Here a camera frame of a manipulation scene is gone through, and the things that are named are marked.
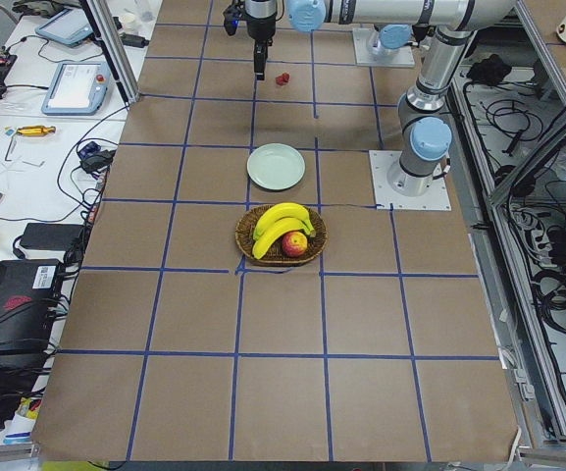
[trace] woven basket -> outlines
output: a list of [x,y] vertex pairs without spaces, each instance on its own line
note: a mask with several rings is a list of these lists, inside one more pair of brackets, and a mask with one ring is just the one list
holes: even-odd
[[254,228],[259,218],[270,209],[273,204],[266,204],[263,206],[257,206],[250,209],[243,217],[239,220],[236,225],[236,230],[234,231],[234,239],[236,244],[245,257],[255,265],[263,265],[269,267],[296,267],[298,265],[304,265],[316,258],[326,245],[328,239],[328,234],[326,231],[326,225],[320,215],[310,208],[309,217],[313,228],[315,229],[315,237],[307,237],[309,241],[309,246],[300,257],[292,258],[287,257],[283,253],[282,247],[282,237],[272,244],[270,249],[267,251],[265,256],[260,260],[257,260],[252,255],[252,246],[254,245],[254,240],[252,239],[252,233],[254,233]]

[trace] banana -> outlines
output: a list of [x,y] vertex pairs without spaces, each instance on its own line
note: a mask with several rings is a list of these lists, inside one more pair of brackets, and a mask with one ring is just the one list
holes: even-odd
[[301,204],[287,202],[275,204],[263,213],[263,216],[261,216],[256,223],[252,238],[258,240],[268,228],[282,218],[296,218],[302,221],[305,227],[300,229],[308,236],[315,232],[311,224],[309,211]]
[[254,258],[257,260],[260,260],[279,237],[291,231],[304,230],[306,230],[306,226],[297,218],[278,219],[254,243],[252,246],[252,255],[254,255]]

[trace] white mounting plate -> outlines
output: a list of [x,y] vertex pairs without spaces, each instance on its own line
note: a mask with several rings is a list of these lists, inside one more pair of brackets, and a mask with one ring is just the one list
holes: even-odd
[[[429,190],[421,196],[405,196],[394,190],[387,181],[387,171],[391,164],[400,158],[400,151],[371,150],[372,183],[374,199],[379,209],[412,209],[417,211],[450,211],[450,199],[444,179],[433,180]],[[433,175],[441,174],[437,165]]]
[[398,69],[415,67],[416,61],[413,59],[410,46],[401,47],[393,54],[386,56],[376,57],[371,54],[367,43],[372,31],[372,29],[366,27],[356,27],[352,30],[352,42],[354,43],[357,66],[394,67]]

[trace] wicker basket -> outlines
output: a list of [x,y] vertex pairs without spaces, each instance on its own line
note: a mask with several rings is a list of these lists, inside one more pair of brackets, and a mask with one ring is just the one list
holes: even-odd
[[263,206],[257,206],[250,209],[247,213],[243,215],[240,221],[236,225],[236,230],[234,231],[234,239],[236,244],[245,257],[255,265],[263,265],[269,267],[295,267],[298,265],[304,265],[316,258],[326,245],[328,239],[328,234],[326,231],[326,225],[320,215],[310,208],[309,217],[311,218],[311,223],[315,229],[315,237],[309,237],[309,246],[300,257],[291,258],[287,257],[283,253],[281,239],[279,238],[276,242],[272,244],[270,249],[267,251],[265,256],[260,260],[257,260],[252,255],[252,246],[254,245],[254,240],[252,239],[252,233],[256,227],[256,223],[259,218],[270,209],[273,204],[266,204]]

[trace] yellow screwdriver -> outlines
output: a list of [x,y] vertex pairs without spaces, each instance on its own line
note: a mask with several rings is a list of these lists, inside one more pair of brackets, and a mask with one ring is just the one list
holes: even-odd
[[26,137],[43,137],[47,134],[52,134],[56,132],[55,126],[23,126],[22,128],[17,128],[16,134],[24,135]]

